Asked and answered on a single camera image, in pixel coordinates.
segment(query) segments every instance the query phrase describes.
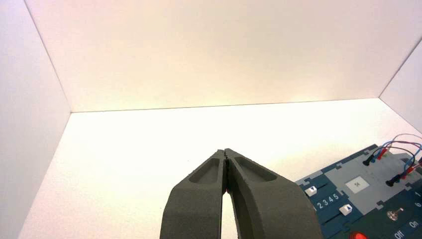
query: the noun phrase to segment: black plug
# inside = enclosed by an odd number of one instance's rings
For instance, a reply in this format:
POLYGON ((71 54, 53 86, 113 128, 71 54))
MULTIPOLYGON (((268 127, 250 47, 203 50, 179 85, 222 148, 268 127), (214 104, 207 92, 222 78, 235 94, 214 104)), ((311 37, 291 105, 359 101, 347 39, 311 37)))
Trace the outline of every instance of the black plug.
POLYGON ((390 179, 388 181, 385 181, 385 184, 387 184, 388 186, 392 187, 394 185, 394 183, 396 183, 399 179, 400 179, 400 174, 397 174, 392 179, 390 179))
POLYGON ((374 155, 373 154, 371 154, 371 156, 369 156, 369 158, 368 159, 366 159, 365 161, 363 161, 362 163, 363 163, 363 165, 365 165, 365 166, 369 166, 369 163, 371 162, 371 160, 374 158, 374 155))

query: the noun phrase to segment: white floor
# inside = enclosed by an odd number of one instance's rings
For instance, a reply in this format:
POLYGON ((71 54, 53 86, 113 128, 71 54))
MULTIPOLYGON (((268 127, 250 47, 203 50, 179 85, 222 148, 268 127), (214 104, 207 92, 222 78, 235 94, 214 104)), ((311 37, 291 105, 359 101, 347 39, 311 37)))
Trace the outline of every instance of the white floor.
POLYGON ((379 99, 72 114, 19 238, 157 239, 170 190, 217 149, 295 181, 401 132, 418 133, 379 99))

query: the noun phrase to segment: red light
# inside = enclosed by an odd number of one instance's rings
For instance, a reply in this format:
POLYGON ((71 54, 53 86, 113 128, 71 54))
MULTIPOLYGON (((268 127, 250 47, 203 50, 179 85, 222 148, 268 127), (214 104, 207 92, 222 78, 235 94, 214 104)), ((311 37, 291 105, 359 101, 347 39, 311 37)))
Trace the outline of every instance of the red light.
POLYGON ((349 236, 349 239, 368 239, 368 238, 363 233, 352 232, 349 236))

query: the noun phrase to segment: white backdrop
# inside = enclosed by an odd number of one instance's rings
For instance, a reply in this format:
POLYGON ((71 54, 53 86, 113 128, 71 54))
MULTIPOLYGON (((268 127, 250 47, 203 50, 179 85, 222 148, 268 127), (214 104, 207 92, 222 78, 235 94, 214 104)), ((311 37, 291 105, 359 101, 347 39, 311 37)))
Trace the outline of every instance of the white backdrop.
POLYGON ((73 112, 376 98, 420 0, 26 0, 73 112))
POLYGON ((23 1, 0 0, 0 239, 15 239, 70 109, 23 1))
POLYGON ((217 149, 295 181, 401 132, 418 133, 380 99, 72 114, 19 239, 157 239, 171 189, 217 149))
POLYGON ((422 42, 385 89, 381 99, 422 132, 422 42))

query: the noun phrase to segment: electronics control panel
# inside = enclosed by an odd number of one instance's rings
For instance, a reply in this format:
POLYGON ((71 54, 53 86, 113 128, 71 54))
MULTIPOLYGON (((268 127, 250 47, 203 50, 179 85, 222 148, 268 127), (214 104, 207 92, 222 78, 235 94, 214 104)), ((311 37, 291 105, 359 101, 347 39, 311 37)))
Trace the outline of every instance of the electronics control panel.
POLYGON ((422 168, 400 174, 411 156, 384 150, 377 159, 377 150, 372 145, 296 182, 326 239, 422 239, 422 168))

